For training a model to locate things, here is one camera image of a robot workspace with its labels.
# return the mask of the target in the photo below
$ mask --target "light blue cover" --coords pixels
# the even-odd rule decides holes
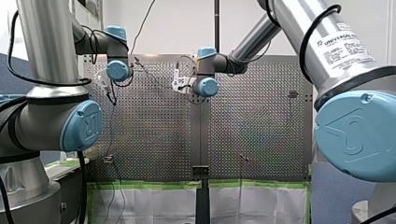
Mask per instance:
[[[319,150],[342,172],[373,182],[396,181],[396,97],[348,91],[318,112]]]
[[[213,47],[204,47],[204,48],[198,49],[198,55],[197,56],[198,56],[198,60],[201,60],[201,59],[205,59],[205,58],[208,58],[210,56],[213,56],[215,54],[217,54],[217,51],[216,51],[215,48],[213,48]]]
[[[219,84],[213,77],[206,77],[198,84],[198,92],[204,97],[215,96],[219,92]]]
[[[83,151],[91,147],[102,131],[102,109],[95,101],[77,105],[70,114],[61,134],[61,149]]]
[[[129,76],[129,68],[128,66],[122,61],[111,61],[107,65],[107,76],[117,82],[125,81]]]
[[[116,38],[126,41],[126,32],[125,29],[121,26],[107,26],[106,32],[110,35],[115,36]]]

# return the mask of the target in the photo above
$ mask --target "black ring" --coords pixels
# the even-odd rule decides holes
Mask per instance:
[[[326,18],[327,16],[329,16],[330,14],[334,13],[334,10],[337,9],[337,13],[341,12],[342,7],[340,5],[333,5],[331,7],[328,7],[326,10],[324,10],[322,13],[320,13],[320,15],[318,15],[314,21],[312,22],[311,26],[309,27],[309,29],[306,31],[304,38],[303,38],[303,42],[301,43],[301,47],[300,47],[300,68],[303,72],[303,75],[305,76],[306,80],[308,80],[310,83],[312,83],[311,78],[309,77],[307,71],[306,71],[306,67],[305,67],[305,54],[306,54],[306,48],[308,47],[308,43],[309,43],[309,38],[311,37],[311,35],[314,33],[314,31],[317,29],[318,25],[321,23],[321,21]]]
[[[0,157],[0,164],[11,163],[15,161],[28,161],[40,156],[40,151],[35,151],[31,153],[21,154],[17,156]]]
[[[268,18],[270,19],[271,22],[273,22],[277,27],[280,27],[279,22],[272,16],[271,14],[271,9],[270,9],[270,0],[265,0],[265,7],[267,11]]]
[[[29,105],[65,105],[80,103],[90,99],[90,95],[83,94],[80,96],[69,96],[69,97],[53,97],[53,98],[28,98],[27,102]]]

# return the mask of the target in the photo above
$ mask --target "black cable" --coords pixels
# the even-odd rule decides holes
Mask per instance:
[[[232,52],[231,52],[229,57],[231,58],[231,62],[237,62],[237,63],[241,63],[241,64],[253,63],[253,62],[258,61],[260,58],[262,58],[262,56],[264,56],[267,53],[267,51],[268,51],[268,49],[270,49],[270,47],[271,47],[271,40],[270,40],[270,42],[268,42],[267,48],[265,49],[265,51],[264,51],[264,53],[262,55],[260,55],[259,57],[255,58],[255,59],[249,60],[249,61],[243,61],[243,60],[235,59],[235,57],[233,56]]]
[[[136,46],[137,38],[138,38],[138,37],[140,36],[140,34],[142,33],[143,27],[144,27],[144,25],[145,25],[145,23],[146,23],[146,20],[147,20],[148,16],[149,16],[149,13],[150,13],[150,11],[151,11],[151,9],[152,9],[152,6],[154,6],[155,1],[156,1],[156,0],[152,0],[151,4],[149,5],[149,7],[148,7],[148,12],[146,13],[145,19],[143,19],[142,24],[140,25],[139,32],[137,32],[137,35],[134,37],[134,44],[133,44],[133,46],[132,46],[132,50],[131,50],[131,53],[130,53],[131,55],[134,53],[134,47]]]
[[[114,85],[116,85],[117,87],[120,87],[120,88],[125,88],[125,87],[129,87],[129,86],[131,86],[132,85],[132,82],[134,81],[134,69],[131,67],[131,76],[129,77],[129,81],[128,81],[128,83],[127,84],[125,84],[125,85],[122,85],[122,84],[120,84],[120,83],[117,83],[116,81],[113,81],[112,83],[114,83]]]
[[[177,62],[176,62],[176,66],[175,66],[176,69],[178,69],[178,68],[180,67],[180,60],[181,60],[182,58],[188,59],[188,60],[190,60],[194,65],[197,65],[197,63],[195,62],[194,59],[190,58],[190,57],[187,56],[187,55],[181,55],[181,56],[179,56],[179,57],[177,58]]]
[[[108,220],[108,215],[110,214],[110,208],[111,208],[111,204],[113,204],[114,202],[114,198],[116,197],[116,189],[114,188],[114,184],[113,182],[111,182],[111,187],[113,188],[113,196],[111,197],[110,203],[107,206],[107,212],[106,212],[106,217],[105,217],[105,221],[103,222],[103,224],[106,224],[107,220]]]
[[[121,174],[120,174],[120,170],[119,170],[119,168],[117,167],[117,164],[116,164],[114,161],[113,161],[113,165],[114,165],[114,169],[116,170],[117,175],[119,176],[119,180],[120,180],[120,193],[121,193],[122,201],[123,201],[123,206],[122,206],[121,213],[120,213],[120,215],[119,215],[119,217],[117,218],[117,221],[116,221],[116,223],[115,223],[115,224],[117,224],[117,223],[119,223],[120,218],[121,218],[123,212],[125,211],[126,199],[125,199],[125,195],[123,194],[123,190],[122,190],[122,177],[121,177]]]
[[[137,65],[139,65],[139,66],[143,69],[143,72],[144,72],[146,75],[149,75],[149,76],[151,76],[152,78],[154,78],[154,80],[155,80],[155,82],[157,83],[157,85],[159,85],[159,86],[161,86],[161,87],[164,87],[164,88],[166,88],[166,89],[172,89],[171,86],[165,86],[165,85],[163,85],[163,84],[160,82],[160,80],[154,76],[154,74],[151,74],[151,73],[148,71],[148,69],[146,68],[146,66],[143,65],[143,64],[139,61],[138,58],[136,58],[136,57],[134,57],[134,58],[136,59],[136,62],[135,62],[135,63],[136,63]]]
[[[84,224],[85,215],[87,213],[87,199],[88,199],[88,192],[87,192],[87,171],[85,167],[85,160],[84,154],[82,151],[77,152],[78,160],[79,160],[79,168],[81,169],[81,204],[80,204],[80,215],[78,219],[79,224]]]
[[[24,77],[18,72],[14,70],[12,67],[12,51],[14,50],[14,40],[15,40],[15,25],[17,22],[17,18],[19,16],[19,12],[16,11],[14,16],[12,17],[12,22],[11,22],[11,30],[10,30],[10,35],[9,35],[9,47],[8,47],[8,56],[7,56],[7,69],[8,71],[14,76],[19,79],[22,79],[24,81],[32,82],[35,84],[40,84],[40,85],[47,85],[47,86],[54,86],[54,87],[76,87],[76,86],[85,86],[88,85],[92,82],[90,78],[81,78],[79,83],[75,84],[60,84],[60,83],[53,83],[53,82],[47,82],[47,81],[40,81],[36,79],[32,79],[29,77]]]
[[[111,99],[110,93],[107,93],[106,97],[107,97],[108,101],[115,106],[115,105],[117,105],[118,99],[117,99],[116,93],[114,92],[113,82],[111,82],[110,87],[111,87],[111,92],[113,94],[113,99]]]
[[[0,190],[1,190],[1,195],[3,196],[3,204],[6,210],[8,224],[14,224],[14,219],[12,218],[11,209],[9,208],[6,186],[4,185],[3,179],[1,177],[0,177]]]
[[[108,37],[118,41],[119,43],[121,43],[126,48],[127,51],[129,51],[128,45],[125,43],[124,40],[122,40],[120,38],[117,38],[114,35],[110,35],[107,32],[104,32],[104,31],[101,31],[101,30],[93,30],[93,29],[91,29],[90,27],[88,27],[86,25],[81,25],[81,27],[90,31],[90,35],[89,35],[90,42],[89,43],[90,43],[90,48],[91,48],[91,51],[92,51],[91,57],[92,57],[92,63],[93,64],[96,64],[96,62],[97,62],[97,56],[98,56],[98,51],[99,51],[99,47],[98,47],[99,46],[99,38],[96,36],[95,33],[103,34],[105,36],[108,36]]]
[[[279,22],[277,22],[277,20],[274,19],[274,17],[271,14],[270,0],[265,0],[265,10],[267,11],[267,15],[268,15],[268,18],[270,19],[270,21],[273,24],[275,24],[277,27],[280,27]]]
[[[326,10],[324,10],[322,13],[320,13],[320,15],[318,15],[314,19],[311,26],[309,27],[309,29],[306,31],[306,33],[304,35],[303,42],[301,43],[300,55],[299,55],[300,68],[303,72],[304,77],[310,83],[312,83],[312,80],[309,77],[308,72],[306,71],[306,67],[305,67],[305,54],[306,54],[306,48],[308,47],[309,38],[314,33],[314,31],[318,28],[318,25],[320,25],[320,23],[322,22],[322,20],[324,18],[326,18],[327,16],[331,15],[334,12],[340,13],[341,9],[342,9],[342,7],[340,5],[333,5],[331,7],[328,7]]]
[[[235,70],[235,66],[233,66],[233,63],[231,62],[230,58],[227,55],[224,55],[224,54],[221,54],[221,53],[219,53],[219,55],[223,56],[224,59],[227,61],[227,66],[226,67],[228,67],[228,65],[230,65],[231,68],[233,69],[233,74],[232,75],[230,75],[228,73],[226,73],[226,75],[228,77],[234,77],[236,75],[236,70]]]
[[[380,214],[377,214],[373,217],[370,217],[369,219],[363,221],[361,224],[370,224],[370,223],[374,223],[375,221],[378,221],[381,218],[390,216],[392,214],[396,213],[396,207],[391,207],[390,209],[388,209],[387,211],[384,211]]]

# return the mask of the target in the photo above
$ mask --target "white label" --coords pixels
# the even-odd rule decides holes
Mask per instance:
[[[342,31],[350,31],[350,26],[346,23],[337,23],[337,26]]]
[[[345,69],[354,63],[375,61],[358,37],[350,31],[328,35],[317,43],[324,64],[332,70]]]

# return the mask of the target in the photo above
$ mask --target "perforated metal panel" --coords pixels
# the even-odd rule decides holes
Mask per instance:
[[[170,85],[177,56],[137,55],[161,85],[137,67],[132,86],[118,90],[112,125],[113,106],[98,87],[90,86],[105,118],[89,153],[93,180],[191,180],[197,164],[209,165],[211,178],[307,177],[312,88],[295,57],[264,57],[244,75],[218,75],[219,95],[191,105],[188,96],[162,86]],[[96,66],[87,60],[85,68],[93,75],[106,68],[106,59]],[[181,74],[190,73],[190,64],[183,63]],[[290,97],[295,91],[298,96]],[[107,151],[115,155],[118,172],[103,163]]]
[[[308,175],[311,85],[294,58],[263,60],[244,75],[219,75],[219,95],[210,112],[211,178],[290,181]]]
[[[91,86],[92,98],[104,109],[103,132],[90,153],[91,176],[95,180],[191,179],[190,103],[186,95],[170,89],[177,57],[155,57],[155,61],[137,57],[156,78],[136,67],[132,85],[116,89],[116,107],[98,86]],[[88,71],[94,74],[105,68],[106,59],[100,58]],[[181,74],[190,73],[189,64],[183,63]],[[119,173],[103,163],[107,152],[114,155]]]

